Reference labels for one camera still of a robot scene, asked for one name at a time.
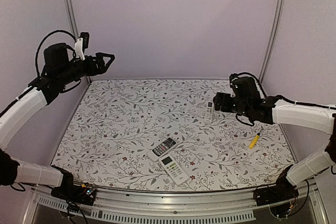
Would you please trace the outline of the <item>slim white remote control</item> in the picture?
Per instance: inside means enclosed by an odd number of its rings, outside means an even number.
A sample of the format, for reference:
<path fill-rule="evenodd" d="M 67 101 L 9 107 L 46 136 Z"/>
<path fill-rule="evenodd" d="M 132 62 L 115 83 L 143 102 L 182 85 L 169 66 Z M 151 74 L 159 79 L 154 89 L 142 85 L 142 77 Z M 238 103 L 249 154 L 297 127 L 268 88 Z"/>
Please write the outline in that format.
<path fill-rule="evenodd" d="M 208 101 L 205 107 L 204 122 L 210 124 L 218 121 L 220 118 L 220 113 L 215 110 L 214 102 Z"/>

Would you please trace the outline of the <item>yellow pry tool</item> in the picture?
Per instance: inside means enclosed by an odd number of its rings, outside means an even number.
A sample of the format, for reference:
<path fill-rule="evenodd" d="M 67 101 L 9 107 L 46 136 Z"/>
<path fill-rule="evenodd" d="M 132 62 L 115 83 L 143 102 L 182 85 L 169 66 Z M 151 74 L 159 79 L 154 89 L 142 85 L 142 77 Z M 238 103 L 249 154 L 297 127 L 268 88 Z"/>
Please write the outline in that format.
<path fill-rule="evenodd" d="M 256 146 L 256 144 L 257 144 L 259 138 L 260 138 L 260 134 L 258 133 L 258 134 L 254 137 L 254 139 L 251 141 L 251 143 L 249 144 L 249 148 L 250 148 L 250 149 L 253 149 L 253 148 Z"/>

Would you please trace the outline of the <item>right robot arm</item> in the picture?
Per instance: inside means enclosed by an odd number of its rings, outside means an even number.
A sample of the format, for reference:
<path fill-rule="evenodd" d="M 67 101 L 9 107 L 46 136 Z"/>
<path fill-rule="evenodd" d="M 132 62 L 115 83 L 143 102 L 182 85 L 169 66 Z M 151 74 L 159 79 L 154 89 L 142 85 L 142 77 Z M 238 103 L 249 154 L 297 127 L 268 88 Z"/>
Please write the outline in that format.
<path fill-rule="evenodd" d="M 249 126 L 255 122 L 289 124 L 317 130 L 329 135 L 327 146 L 298 163 L 285 168 L 271 190 L 276 201 L 284 200 L 293 188 L 306 179 L 319 175 L 335 165 L 335 107 L 292 101 L 283 95 L 267 96 L 259 80 L 247 72 L 229 77 L 232 93 L 218 92 L 213 98 L 214 109 L 246 117 Z"/>

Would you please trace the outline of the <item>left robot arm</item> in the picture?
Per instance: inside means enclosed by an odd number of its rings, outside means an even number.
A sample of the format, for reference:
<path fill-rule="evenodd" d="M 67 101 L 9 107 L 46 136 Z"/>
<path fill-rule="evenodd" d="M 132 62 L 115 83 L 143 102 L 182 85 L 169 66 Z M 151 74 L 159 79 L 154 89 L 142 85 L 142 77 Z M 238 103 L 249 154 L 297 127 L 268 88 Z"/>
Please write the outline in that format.
<path fill-rule="evenodd" d="M 16 133 L 38 111 L 50 105 L 66 85 L 79 84 L 83 77 L 92 77 L 107 72 L 115 60 L 112 54 L 98 52 L 86 56 L 80 41 L 75 43 L 74 56 L 70 59 L 70 46 L 58 43 L 44 50 L 42 73 L 34 79 L 3 112 L 1 112 L 1 185 L 17 184 L 45 185 L 57 187 L 67 200 L 78 195 L 78 188 L 66 180 L 71 174 L 60 168 L 23 162 L 5 152 Z"/>

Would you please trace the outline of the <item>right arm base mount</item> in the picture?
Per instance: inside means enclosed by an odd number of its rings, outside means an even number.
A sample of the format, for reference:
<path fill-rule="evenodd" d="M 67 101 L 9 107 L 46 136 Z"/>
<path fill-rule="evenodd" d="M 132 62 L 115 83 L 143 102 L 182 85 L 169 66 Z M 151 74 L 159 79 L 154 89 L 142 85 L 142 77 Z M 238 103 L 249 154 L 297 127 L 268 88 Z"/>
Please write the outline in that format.
<path fill-rule="evenodd" d="M 263 185 L 262 187 L 257 187 L 253 193 L 257 206 L 270 205 L 292 199 L 296 201 L 298 196 L 299 192 L 296 186 L 289 182 L 279 182 L 271 186 Z M 271 207 L 270 212 L 276 218 L 287 218 L 291 214 L 294 204 L 277 205 Z"/>

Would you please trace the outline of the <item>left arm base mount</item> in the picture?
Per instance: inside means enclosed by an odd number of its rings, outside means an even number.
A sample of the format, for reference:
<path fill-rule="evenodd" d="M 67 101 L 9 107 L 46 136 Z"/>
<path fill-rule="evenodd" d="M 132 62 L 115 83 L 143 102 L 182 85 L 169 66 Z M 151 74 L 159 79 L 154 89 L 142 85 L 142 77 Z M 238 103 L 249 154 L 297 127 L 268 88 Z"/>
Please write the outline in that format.
<path fill-rule="evenodd" d="M 81 185 L 61 185 L 51 190 L 51 196 L 68 200 L 77 204 L 93 206 L 96 198 L 97 188 L 88 183 Z"/>

